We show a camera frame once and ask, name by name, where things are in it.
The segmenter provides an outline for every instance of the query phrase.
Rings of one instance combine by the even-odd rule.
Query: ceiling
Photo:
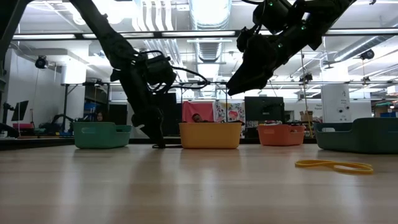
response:
[[[86,25],[77,25],[73,21],[73,15],[70,11],[66,11],[65,2],[61,0],[55,1],[34,1],[30,3],[25,10],[17,33],[69,33],[69,32],[91,32]],[[358,0],[356,4],[351,6],[336,21],[333,28],[377,28],[384,27],[385,24],[395,19],[398,11],[397,1],[377,1],[375,5],[370,6],[368,0]],[[233,0],[231,15],[229,18],[229,29],[240,30],[244,26],[252,26],[252,12],[255,6],[246,4],[239,0]],[[172,1],[172,25],[175,30],[192,30],[190,21],[190,12],[188,0]],[[116,31],[135,31],[131,19],[123,19],[118,24],[112,24]],[[362,37],[325,37],[324,44],[316,51],[312,51],[309,47],[303,49],[304,58],[301,55],[293,56],[286,65],[278,68],[272,80],[274,81],[290,81],[299,80],[302,71],[299,69],[303,64],[311,61],[314,57],[324,52],[339,52],[350,44],[356,42]],[[196,70],[197,60],[193,44],[187,42],[188,39],[177,39],[178,49],[182,56],[183,64],[191,70]],[[236,48],[236,39],[230,38],[231,42],[227,42],[223,47],[221,57],[222,64],[219,69],[219,76],[230,77],[241,64],[241,54]],[[146,45],[143,40],[129,40],[131,45],[136,49],[145,49]],[[99,58],[94,54],[99,54],[101,46],[97,40],[68,40],[68,41],[27,41],[23,43],[33,49],[67,49],[79,57],[83,58],[96,69],[88,70],[88,77],[98,77],[106,80],[111,74],[111,67],[105,58]],[[362,60],[349,59],[344,63],[347,64],[351,80],[360,80],[364,74],[375,73],[379,70],[391,67],[395,64],[398,53],[384,56],[398,49],[398,38],[393,37],[376,47],[372,48],[376,56],[373,62],[365,61],[366,66],[361,67]],[[313,63],[314,66],[308,68],[314,79],[320,79],[321,66],[319,63]],[[394,77],[398,78],[398,72],[393,70],[389,73],[381,75],[375,80],[390,80]],[[382,90],[386,85],[372,86]]]

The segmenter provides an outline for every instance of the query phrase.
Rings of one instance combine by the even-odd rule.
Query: table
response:
[[[299,169],[365,162],[374,175]],[[316,145],[0,151],[0,223],[398,223],[398,157]]]

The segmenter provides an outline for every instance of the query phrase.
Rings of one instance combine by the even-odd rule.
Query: yellow rubber band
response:
[[[336,161],[311,159],[311,160],[297,161],[295,163],[295,166],[302,168],[325,166],[337,172],[342,172],[346,174],[373,174],[373,168],[371,164],[363,164],[358,162],[336,162]],[[341,168],[342,166],[356,168],[356,169],[344,169]]]

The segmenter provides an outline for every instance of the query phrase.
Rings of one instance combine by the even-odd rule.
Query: ceiling duct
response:
[[[398,28],[398,17],[394,18],[391,20],[389,23],[385,24],[384,27],[388,28]],[[343,50],[340,50],[335,54],[333,59],[336,62],[339,61],[345,61],[347,59],[350,59],[352,57],[355,57],[372,47],[375,47],[386,40],[390,39],[393,37],[393,35],[378,35],[374,37],[363,37],[356,41],[355,43],[351,44],[350,46],[346,47]]]
[[[191,23],[194,30],[223,30],[228,28],[232,0],[189,0]],[[197,59],[205,63],[214,63],[220,59],[223,43],[195,43]],[[218,74],[220,65],[212,66],[203,73],[207,78]]]

